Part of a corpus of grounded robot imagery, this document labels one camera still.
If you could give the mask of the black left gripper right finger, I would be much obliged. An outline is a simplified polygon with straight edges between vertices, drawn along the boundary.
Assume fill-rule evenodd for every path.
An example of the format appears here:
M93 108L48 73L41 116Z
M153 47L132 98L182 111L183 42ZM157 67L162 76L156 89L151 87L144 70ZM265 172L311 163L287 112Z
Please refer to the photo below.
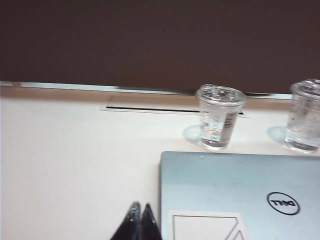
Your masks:
M142 240L162 240L161 232L149 203L145 205L140 223Z

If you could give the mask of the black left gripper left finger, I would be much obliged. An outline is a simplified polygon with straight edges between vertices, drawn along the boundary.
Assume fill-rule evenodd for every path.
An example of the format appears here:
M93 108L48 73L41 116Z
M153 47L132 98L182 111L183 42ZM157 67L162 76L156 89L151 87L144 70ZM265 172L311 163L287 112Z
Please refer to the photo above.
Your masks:
M140 220L141 217L141 205L138 201L134 201L125 217L113 236L111 240L140 240Z

